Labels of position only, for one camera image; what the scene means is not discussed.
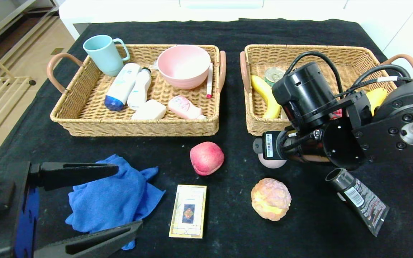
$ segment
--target pink bowl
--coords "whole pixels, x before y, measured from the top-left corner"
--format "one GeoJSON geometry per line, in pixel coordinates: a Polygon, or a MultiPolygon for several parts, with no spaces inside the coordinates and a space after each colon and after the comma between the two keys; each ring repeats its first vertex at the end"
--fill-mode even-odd
{"type": "Polygon", "coordinates": [[[193,89],[205,80],[210,62],[208,52],[194,45],[173,46],[157,59],[165,80],[183,90],[193,89]]]}

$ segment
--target red peach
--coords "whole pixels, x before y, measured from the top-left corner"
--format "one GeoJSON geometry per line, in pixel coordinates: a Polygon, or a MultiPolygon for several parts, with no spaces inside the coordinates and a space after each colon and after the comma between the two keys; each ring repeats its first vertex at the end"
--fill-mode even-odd
{"type": "Polygon", "coordinates": [[[199,175],[211,175],[224,162],[224,153],[216,143],[202,142],[190,150],[190,162],[199,175]]]}

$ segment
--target white lotion bottle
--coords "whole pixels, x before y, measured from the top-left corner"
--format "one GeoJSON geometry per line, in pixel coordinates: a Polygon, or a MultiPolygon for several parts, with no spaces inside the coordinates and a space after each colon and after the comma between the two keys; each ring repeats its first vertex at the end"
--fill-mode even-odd
{"type": "Polygon", "coordinates": [[[105,106],[111,111],[121,111],[125,101],[128,99],[141,66],[128,63],[123,66],[117,77],[108,89],[105,97],[105,106]]]}
{"type": "Polygon", "coordinates": [[[168,102],[168,108],[183,119],[206,119],[206,116],[202,114],[202,109],[182,95],[172,98],[168,102]]]}
{"type": "Polygon", "coordinates": [[[133,110],[138,110],[147,101],[149,86],[151,86],[151,70],[141,69],[136,76],[135,86],[128,96],[127,104],[133,110]]]}

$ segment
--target tube cap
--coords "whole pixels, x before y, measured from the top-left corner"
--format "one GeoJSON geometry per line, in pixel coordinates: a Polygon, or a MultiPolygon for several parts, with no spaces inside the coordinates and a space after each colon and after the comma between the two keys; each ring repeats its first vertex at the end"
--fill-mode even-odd
{"type": "Polygon", "coordinates": [[[355,178],[345,168],[336,168],[329,172],[325,180],[331,183],[337,191],[344,191],[355,178]]]}
{"type": "Polygon", "coordinates": [[[105,106],[111,111],[121,111],[123,108],[122,101],[111,96],[105,97],[105,106]]]}

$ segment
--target basket handle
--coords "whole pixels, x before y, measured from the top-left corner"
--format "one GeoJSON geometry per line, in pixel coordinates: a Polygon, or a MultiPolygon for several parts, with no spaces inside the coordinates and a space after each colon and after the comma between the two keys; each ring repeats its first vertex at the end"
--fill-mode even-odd
{"type": "Polygon", "coordinates": [[[60,53],[56,54],[55,56],[52,57],[52,59],[47,63],[47,78],[51,81],[51,83],[63,94],[65,92],[65,87],[63,87],[57,79],[54,77],[54,66],[58,63],[60,59],[63,57],[67,57],[68,59],[71,59],[73,62],[75,62],[79,66],[83,66],[84,63],[82,63],[79,59],[74,57],[72,54],[68,53],[60,53]]]}
{"type": "Polygon", "coordinates": [[[219,87],[218,87],[218,93],[221,92],[221,90],[224,87],[224,82],[226,80],[226,52],[225,51],[220,51],[219,52],[219,87]]]}
{"type": "Polygon", "coordinates": [[[395,60],[398,59],[398,58],[406,59],[406,60],[409,62],[409,64],[412,66],[412,69],[413,69],[413,57],[411,57],[411,56],[408,55],[408,54],[397,54],[396,56],[391,57],[390,59],[388,59],[388,60],[386,60],[385,62],[381,63],[381,65],[383,65],[383,64],[391,64],[391,62],[395,61],[395,60]]]}
{"type": "Polygon", "coordinates": [[[240,69],[241,79],[243,80],[243,86],[246,93],[250,92],[250,76],[248,75],[248,64],[246,63],[246,55],[244,51],[240,52],[240,69]]]}

